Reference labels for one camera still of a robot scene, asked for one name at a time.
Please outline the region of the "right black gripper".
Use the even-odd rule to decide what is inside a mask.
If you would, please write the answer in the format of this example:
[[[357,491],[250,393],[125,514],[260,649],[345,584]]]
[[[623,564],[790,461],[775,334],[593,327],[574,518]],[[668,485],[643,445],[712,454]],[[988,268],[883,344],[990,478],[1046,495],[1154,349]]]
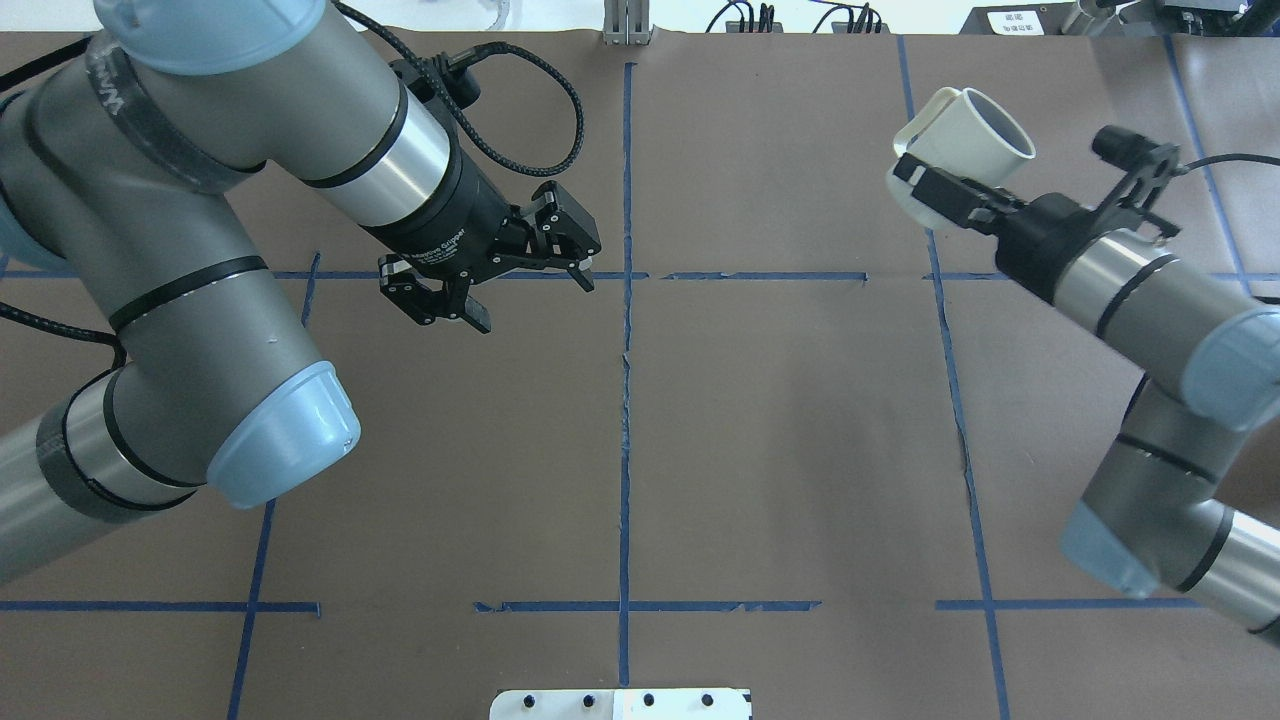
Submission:
[[[893,201],[925,229],[993,234],[997,269],[1050,305],[1068,265],[1093,238],[1094,210],[1062,193],[1023,202],[983,192],[910,152],[893,164]]]

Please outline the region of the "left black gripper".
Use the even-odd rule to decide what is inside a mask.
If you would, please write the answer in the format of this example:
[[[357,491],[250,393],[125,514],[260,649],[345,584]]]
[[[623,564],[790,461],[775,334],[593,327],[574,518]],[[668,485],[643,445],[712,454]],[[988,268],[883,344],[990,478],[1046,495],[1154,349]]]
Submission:
[[[393,254],[379,260],[379,290],[419,325],[465,322],[492,332],[472,283],[516,268],[564,272],[595,290],[593,259],[602,251],[595,218],[559,182],[549,179],[516,211],[474,160],[457,150],[440,186],[404,219],[365,229]],[[439,290],[421,278],[440,281]]]

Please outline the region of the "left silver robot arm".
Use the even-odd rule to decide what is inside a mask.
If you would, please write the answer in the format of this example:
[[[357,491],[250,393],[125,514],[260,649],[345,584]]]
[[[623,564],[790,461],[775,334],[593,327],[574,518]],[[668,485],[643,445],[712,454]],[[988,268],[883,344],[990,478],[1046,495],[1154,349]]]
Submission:
[[[227,195],[274,164],[387,249],[381,292],[419,324],[486,333],[471,288],[554,269],[582,290],[593,217],[485,143],[468,68],[503,42],[422,58],[339,1],[97,1],[101,29],[3,100],[3,251],[74,272],[111,366],[3,438],[3,579],[210,486],[252,509],[343,459],[361,425]]]

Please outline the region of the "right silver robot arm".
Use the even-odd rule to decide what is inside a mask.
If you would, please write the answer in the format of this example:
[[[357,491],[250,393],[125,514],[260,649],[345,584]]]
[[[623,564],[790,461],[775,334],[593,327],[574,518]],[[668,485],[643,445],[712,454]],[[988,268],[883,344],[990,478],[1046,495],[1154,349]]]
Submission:
[[[1024,201],[911,154],[895,181],[945,220],[993,236],[997,268],[1142,370],[1060,548],[1133,600],[1176,591],[1277,643],[1277,530],[1220,501],[1249,437],[1277,416],[1277,307],[1138,231],[1178,149],[1106,151],[1123,179],[1096,208]]]

